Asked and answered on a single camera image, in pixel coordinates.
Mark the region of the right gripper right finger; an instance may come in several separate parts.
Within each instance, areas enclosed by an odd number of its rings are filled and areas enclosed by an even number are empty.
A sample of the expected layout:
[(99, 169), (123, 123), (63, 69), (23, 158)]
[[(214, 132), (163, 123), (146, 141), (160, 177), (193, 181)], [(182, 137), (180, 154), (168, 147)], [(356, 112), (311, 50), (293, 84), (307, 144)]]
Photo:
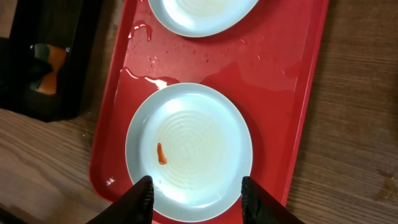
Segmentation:
[(249, 176), (242, 179), (241, 207), (244, 224), (304, 224)]

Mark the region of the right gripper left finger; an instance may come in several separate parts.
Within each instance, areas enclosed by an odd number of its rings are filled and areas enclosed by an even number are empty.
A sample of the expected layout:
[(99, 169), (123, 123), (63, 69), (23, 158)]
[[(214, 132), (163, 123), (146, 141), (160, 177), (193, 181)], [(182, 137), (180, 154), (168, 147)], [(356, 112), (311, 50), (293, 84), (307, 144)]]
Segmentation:
[(154, 185), (146, 175), (87, 224), (151, 224), (153, 210)]

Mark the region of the light blue plate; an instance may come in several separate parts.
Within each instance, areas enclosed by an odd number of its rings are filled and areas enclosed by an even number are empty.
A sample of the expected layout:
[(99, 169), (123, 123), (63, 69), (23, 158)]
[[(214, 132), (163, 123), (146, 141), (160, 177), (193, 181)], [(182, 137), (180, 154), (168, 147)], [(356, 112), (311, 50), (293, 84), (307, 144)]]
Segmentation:
[(240, 20), (259, 0), (148, 0), (156, 19), (169, 31), (184, 37), (208, 37)]
[(241, 195), (252, 170), (252, 141), (237, 107), (197, 83), (157, 90), (138, 107), (126, 134), (133, 183), (150, 176), (154, 210), (170, 220), (211, 220)]

